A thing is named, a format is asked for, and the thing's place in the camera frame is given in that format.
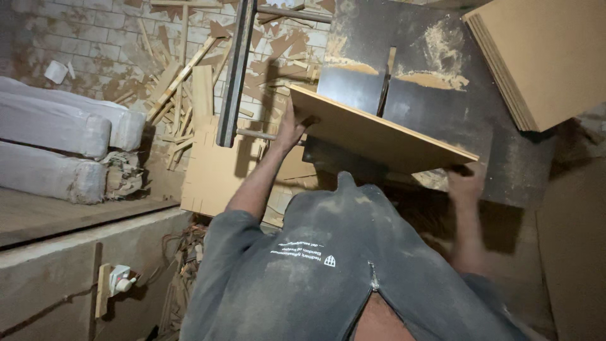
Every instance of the wooden strip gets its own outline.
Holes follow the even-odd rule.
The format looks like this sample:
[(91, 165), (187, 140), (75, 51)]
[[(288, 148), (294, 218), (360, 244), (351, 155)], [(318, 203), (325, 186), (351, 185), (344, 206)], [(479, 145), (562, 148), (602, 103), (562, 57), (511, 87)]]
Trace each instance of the wooden strip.
[(158, 116), (156, 116), (156, 118), (153, 120), (152, 125), (155, 126), (156, 124), (158, 124), (160, 122), (160, 120), (166, 116), (166, 113), (175, 105), (172, 102), (168, 102), (166, 104), (166, 106), (164, 106), (164, 109), (158, 114)]
[(201, 129), (204, 118), (213, 115), (213, 68), (210, 65), (193, 68), (193, 127)]
[(107, 313), (107, 299), (110, 297), (110, 272), (112, 265), (109, 263), (99, 267), (97, 284), (97, 304), (95, 305), (95, 317), (98, 319)]
[(180, 70), (181, 70), (181, 65), (179, 64), (179, 62), (177, 62), (177, 61), (170, 62), (170, 64), (166, 68), (166, 70), (164, 70), (162, 72), (162, 75), (160, 76), (160, 79), (158, 80), (158, 85), (156, 86), (154, 91), (152, 91), (152, 93), (149, 97), (150, 100), (157, 101), (158, 98), (160, 98), (160, 96), (162, 96), (162, 94), (164, 93), (166, 88), (168, 88), (170, 83), (172, 83), (173, 80), (175, 80), (175, 77), (177, 76), (177, 74), (179, 73)]
[(240, 107), (240, 113), (243, 113), (244, 115), (248, 116), (248, 117), (253, 117), (255, 115), (254, 112), (250, 111), (250, 110), (246, 110), (242, 107)]
[(294, 64), (294, 65), (298, 65), (298, 66), (300, 66), (300, 67), (304, 67), (306, 70), (307, 70), (307, 67), (309, 67), (309, 64), (306, 64), (306, 63), (304, 63), (304, 62), (300, 62), (300, 61), (298, 61), (298, 60), (293, 60), (293, 64)]
[(170, 50), (170, 44), (168, 43), (168, 34), (166, 33), (166, 26), (164, 25), (159, 25), (158, 26), (158, 35), (160, 36), (160, 41), (162, 42), (162, 52), (164, 53), (165, 57), (171, 57), (170, 53), (168, 53), (167, 55), (167, 51)]
[(177, 1), (177, 0), (151, 0), (152, 6), (189, 6), (193, 8), (223, 8), (223, 4), (216, 1)]
[(162, 96), (160, 96), (160, 98), (157, 100), (156, 104), (154, 104), (153, 108), (151, 108), (150, 111), (147, 113), (148, 118), (153, 118), (160, 111), (164, 103), (166, 103), (166, 101), (168, 101), (168, 99), (173, 95), (173, 93), (177, 89), (177, 86), (180, 85), (183, 80), (185, 80), (189, 76), (189, 74), (191, 73), (191, 68), (193, 68), (200, 61), (200, 59), (204, 57), (204, 55), (208, 52), (208, 48), (215, 42), (216, 39), (217, 38), (213, 37), (209, 37), (208, 39), (206, 39), (204, 45), (200, 47), (198, 52), (196, 52), (196, 54), (191, 58), (190, 62), (187, 63), (183, 70), (181, 70), (177, 78), (175, 78), (175, 80), (170, 84), (168, 89), (166, 89)]
[(229, 52), (231, 50), (231, 42), (232, 40), (229, 40), (229, 42), (227, 43), (227, 46), (225, 46), (225, 50), (223, 50), (223, 56), (221, 58), (221, 62), (219, 63), (219, 65), (217, 65), (217, 68), (215, 68), (215, 72), (213, 73), (213, 88), (215, 87), (215, 84), (217, 84), (217, 80), (219, 80), (219, 75), (221, 74), (221, 70), (223, 70), (223, 67), (225, 66), (225, 62), (227, 61), (227, 58), (229, 57)]
[(143, 20), (141, 18), (139, 18), (137, 20), (137, 22), (139, 23), (139, 28), (141, 29), (141, 34), (143, 34), (143, 43), (145, 44), (145, 48), (150, 53), (151, 57), (155, 59), (153, 52), (152, 52), (152, 46), (150, 45), (150, 41), (147, 39), (147, 31), (145, 31), (145, 25), (143, 25)]
[(117, 98), (117, 99), (114, 101), (114, 103), (120, 103), (120, 102), (122, 102), (123, 100), (126, 100), (128, 97), (131, 97), (131, 96), (132, 96), (132, 95), (134, 95), (134, 94), (135, 94), (135, 92), (134, 92), (134, 91), (129, 90), (129, 91), (127, 91), (125, 94), (123, 94), (122, 96), (118, 97), (118, 98)]

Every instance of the sawdust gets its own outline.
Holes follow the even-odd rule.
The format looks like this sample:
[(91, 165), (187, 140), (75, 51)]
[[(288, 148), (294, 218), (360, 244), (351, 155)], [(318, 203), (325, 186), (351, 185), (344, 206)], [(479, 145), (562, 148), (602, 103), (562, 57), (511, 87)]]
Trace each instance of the sawdust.
[(363, 72), (369, 75), (378, 75), (379, 72), (373, 69), (370, 65), (364, 64), (363, 62), (357, 62), (349, 58), (337, 58), (333, 56), (324, 57), (324, 60), (328, 62), (331, 67), (338, 67), (340, 69), (347, 69), (351, 71)]
[(398, 65), (395, 77), (421, 86), (444, 90), (465, 91), (469, 80), (461, 75), (463, 33), (448, 27), (449, 16), (430, 26), (414, 43), (422, 46), (427, 70), (404, 70)]
[(334, 35), (332, 39), (328, 40), (328, 44), (326, 44), (326, 58), (340, 58), (341, 52), (343, 51), (343, 47), (347, 42), (346, 36), (337, 36)]
[(469, 80), (461, 75), (444, 74), (435, 71), (404, 72), (401, 65), (398, 65), (395, 77), (401, 81), (413, 82), (420, 86), (444, 90), (465, 91), (463, 87), (469, 84)]

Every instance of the wooden board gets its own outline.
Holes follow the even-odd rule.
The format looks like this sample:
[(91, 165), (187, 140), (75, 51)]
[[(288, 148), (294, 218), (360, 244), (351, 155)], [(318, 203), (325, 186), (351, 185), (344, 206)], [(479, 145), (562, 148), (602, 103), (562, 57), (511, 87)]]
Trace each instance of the wooden board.
[(560, 341), (606, 334), (606, 160), (551, 179), (537, 211), (539, 248)]
[[(218, 147), (216, 132), (218, 116), (208, 116), (202, 129), (196, 131), (187, 166), (181, 209), (215, 216), (225, 210), (242, 181), (255, 168), (265, 142), (237, 135), (233, 148)], [(263, 123), (238, 120), (238, 127), (254, 129), (250, 125)], [(268, 132), (276, 133), (275, 125)]]
[(154, 102), (157, 101), (160, 98), (160, 96), (162, 96), (164, 91), (166, 91), (166, 89), (168, 88), (170, 83), (172, 83), (175, 80), (175, 77), (177, 76), (177, 74), (179, 73), (180, 70), (181, 70), (181, 64), (179, 62), (177, 62), (177, 61), (170, 62), (170, 64), (166, 68), (166, 70), (164, 70), (162, 72), (158, 85), (154, 88), (154, 91), (151, 92), (149, 99)]
[(194, 131), (198, 131), (201, 129), (200, 122), (204, 121), (204, 117), (213, 115), (213, 67), (196, 66), (193, 68), (192, 77), (192, 123)]
[(189, 74), (191, 73), (191, 68), (193, 68), (200, 61), (200, 59), (204, 57), (204, 55), (208, 52), (210, 46), (215, 42), (216, 39), (217, 38), (212, 37), (206, 39), (206, 42), (204, 42), (198, 52), (193, 55), (193, 57), (183, 68), (183, 70), (179, 72), (177, 78), (175, 78), (175, 80), (170, 84), (168, 89), (166, 89), (162, 96), (160, 96), (160, 98), (156, 101), (156, 104), (154, 104), (154, 106), (147, 113), (147, 120), (151, 120), (160, 111), (164, 103), (166, 103), (168, 99), (173, 95), (177, 87), (181, 85), (183, 80), (185, 80), (189, 76)]
[(464, 16), (522, 130), (606, 100), (606, 2), (495, 0)]
[(406, 174), (477, 161), (478, 156), (348, 107), (299, 86), (290, 95), (298, 119), (314, 115), (321, 122), (307, 133)]

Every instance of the wooden stick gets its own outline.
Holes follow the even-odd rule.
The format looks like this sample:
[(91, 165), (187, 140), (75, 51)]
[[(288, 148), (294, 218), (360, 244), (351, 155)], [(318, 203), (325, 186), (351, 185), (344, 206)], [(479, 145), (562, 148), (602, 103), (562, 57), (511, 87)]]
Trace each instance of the wooden stick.
[[(293, 7), (293, 8), (288, 8), (288, 9), (289, 9), (289, 10), (291, 10), (291, 11), (300, 11), (300, 10), (305, 9), (305, 4), (298, 5), (298, 6), (295, 6), (295, 7)], [(281, 17), (283, 17), (283, 16), (281, 16), (281, 15), (272, 15), (272, 16), (268, 16), (268, 17), (267, 17), (267, 18), (265, 18), (265, 19), (260, 19), (260, 20), (259, 20), (259, 25), (266, 24), (266, 23), (268, 23), (268, 22), (270, 22), (270, 21), (272, 21), (272, 20), (276, 20), (276, 19), (279, 19), (279, 18), (281, 18)]]
[[(181, 17), (181, 42), (179, 44), (179, 63), (185, 65), (185, 50), (187, 49), (187, 26), (189, 23), (189, 6), (183, 5), (183, 16)], [(177, 105), (175, 106), (177, 112), (181, 110), (183, 104), (183, 85), (180, 84), (177, 87)], [(181, 120), (175, 120), (173, 123), (173, 133), (177, 134), (180, 131), (179, 125)]]
[(223, 66), (225, 65), (225, 62), (227, 61), (227, 58), (229, 57), (230, 50), (231, 50), (231, 39), (227, 43), (227, 46), (225, 46), (225, 50), (223, 50), (223, 57), (221, 58), (221, 62), (219, 63), (219, 65), (217, 65), (217, 69), (215, 70), (215, 72), (213, 74), (213, 88), (215, 87), (215, 84), (217, 84), (217, 80), (219, 80), (219, 75), (221, 74), (221, 70), (223, 70)]
[(123, 100), (126, 100), (128, 97), (131, 97), (131, 96), (132, 96), (132, 95), (134, 95), (134, 94), (135, 94), (135, 91), (133, 91), (133, 90), (129, 90), (129, 91), (127, 91), (125, 94), (123, 94), (122, 96), (118, 97), (118, 98), (117, 98), (117, 99), (114, 101), (114, 103), (120, 103), (120, 102), (122, 102)]
[(177, 1), (177, 0), (151, 0), (152, 6), (183, 6), (194, 8), (223, 8), (223, 4), (216, 1)]
[(204, 55), (208, 52), (210, 46), (215, 42), (216, 39), (217, 38), (214, 37), (208, 37), (208, 39), (206, 39), (204, 45), (200, 47), (198, 52), (196, 52), (196, 54), (191, 58), (190, 62), (187, 63), (183, 70), (181, 70), (177, 78), (175, 78), (175, 80), (169, 85), (169, 87), (162, 94), (162, 96), (158, 98), (156, 104), (154, 104), (153, 108), (151, 108), (150, 111), (147, 113), (148, 118), (153, 118), (160, 111), (164, 103), (166, 103), (166, 101), (168, 101), (168, 99), (173, 95), (173, 93), (177, 89), (177, 86), (181, 84), (183, 80), (186, 79), (186, 77), (189, 76), (189, 74), (191, 73), (191, 68), (194, 67), (200, 61), (200, 59), (202, 59), (202, 57), (204, 57)]
[(175, 105), (172, 102), (168, 102), (166, 104), (166, 106), (164, 107), (164, 109), (160, 112), (160, 114), (158, 114), (158, 116), (153, 120), (153, 122), (151, 124), (153, 126), (158, 124), (160, 122), (160, 120), (162, 119), (162, 117), (166, 116), (166, 113), (170, 110), (170, 108), (172, 108), (174, 106)]
[(147, 39), (147, 31), (145, 31), (145, 25), (143, 25), (143, 20), (139, 18), (137, 22), (139, 22), (139, 28), (141, 28), (141, 34), (143, 34), (143, 43), (145, 44), (145, 48), (150, 53), (151, 57), (155, 59), (152, 51), (152, 46), (150, 45), (150, 41)]
[(255, 115), (254, 112), (252, 112), (250, 110), (246, 110), (244, 108), (240, 108), (240, 113), (243, 113), (244, 115), (246, 115), (248, 117), (253, 117)]

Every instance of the plastic wrap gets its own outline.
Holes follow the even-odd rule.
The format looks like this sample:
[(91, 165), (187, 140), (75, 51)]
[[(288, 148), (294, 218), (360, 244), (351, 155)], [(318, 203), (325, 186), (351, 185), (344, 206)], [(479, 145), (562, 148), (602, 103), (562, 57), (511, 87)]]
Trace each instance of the plastic wrap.
[(100, 159), (112, 124), (72, 106), (0, 92), (0, 138)]
[(109, 143), (111, 147), (131, 151), (139, 148), (141, 144), (141, 135), (145, 126), (145, 114), (142, 112), (128, 110), (125, 106), (113, 102), (93, 100), (71, 92), (30, 87), (7, 77), (0, 77), (0, 92), (39, 98), (100, 115), (112, 122)]
[(96, 204), (103, 200), (107, 168), (102, 164), (0, 141), (0, 186)]

